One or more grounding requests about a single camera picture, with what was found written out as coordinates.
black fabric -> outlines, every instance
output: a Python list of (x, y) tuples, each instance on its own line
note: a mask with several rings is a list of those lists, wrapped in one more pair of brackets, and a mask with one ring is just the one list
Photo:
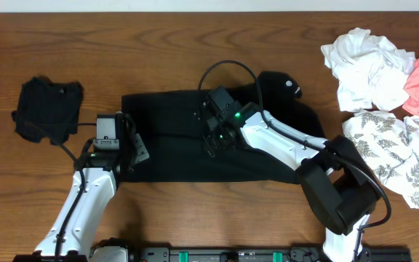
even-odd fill
[[(266, 110), (297, 130), (324, 137), (316, 114), (295, 101), (298, 86), (263, 81)], [(255, 85), (229, 90), (242, 105), (258, 103)], [(237, 148), (210, 157), (202, 147), (197, 119), (197, 92), (174, 91), (122, 97), (122, 111), (131, 113), (150, 159), (134, 167), (128, 182), (229, 182), (276, 180), (298, 183), (295, 171), (261, 151)]]
[(33, 77), (22, 85), (17, 110), (11, 113), (15, 132), (30, 142), (40, 143), (44, 136), (27, 123), (30, 122), (64, 143), (70, 134), (77, 133), (81, 100), (80, 83), (56, 84)]

green strip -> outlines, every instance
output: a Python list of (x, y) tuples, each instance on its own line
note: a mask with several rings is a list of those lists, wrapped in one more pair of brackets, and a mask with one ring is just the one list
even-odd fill
[(179, 253), (179, 262), (188, 262), (188, 253), (180, 252)]
[(273, 262), (282, 262), (282, 252), (273, 253)]

patterned cloth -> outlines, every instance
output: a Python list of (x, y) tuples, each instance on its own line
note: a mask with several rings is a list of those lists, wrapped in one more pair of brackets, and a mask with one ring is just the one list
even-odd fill
[(380, 182), (419, 208), (419, 116), (402, 122), (391, 113), (362, 111), (342, 128)]

pile of clothes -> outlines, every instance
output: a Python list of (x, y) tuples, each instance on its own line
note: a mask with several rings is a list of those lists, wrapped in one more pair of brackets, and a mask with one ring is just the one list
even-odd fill
[[(380, 182), (419, 208), (419, 59), (370, 33), (355, 28), (321, 47), (339, 80), (340, 110), (355, 113), (343, 132)], [(379, 111), (365, 110), (372, 104)], [(388, 112), (402, 105), (414, 116)]]

wooden table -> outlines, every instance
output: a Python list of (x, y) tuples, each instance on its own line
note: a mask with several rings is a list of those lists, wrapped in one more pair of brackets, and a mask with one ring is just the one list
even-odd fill
[[(218, 60), (284, 71), (303, 88), (328, 138), (350, 114), (338, 110), (338, 81), (322, 44), (355, 28), (387, 36), (419, 57), (419, 13), (115, 13), (0, 14), (0, 261), (31, 253), (54, 223), (72, 181), (58, 147), (13, 132), (22, 83), (46, 75), (85, 88), (80, 122), (121, 108), (121, 95), (196, 88)], [(205, 88), (250, 77), (235, 66), (212, 72)], [(66, 143), (75, 154), (95, 134), (81, 127)], [(387, 191), (393, 216), (364, 235), (369, 245), (408, 246), (419, 261), (419, 210)], [(379, 203), (372, 220), (384, 215)], [(299, 186), (248, 183), (123, 183), (96, 239), (126, 237), (173, 246), (288, 246), (322, 243), (324, 228)]]

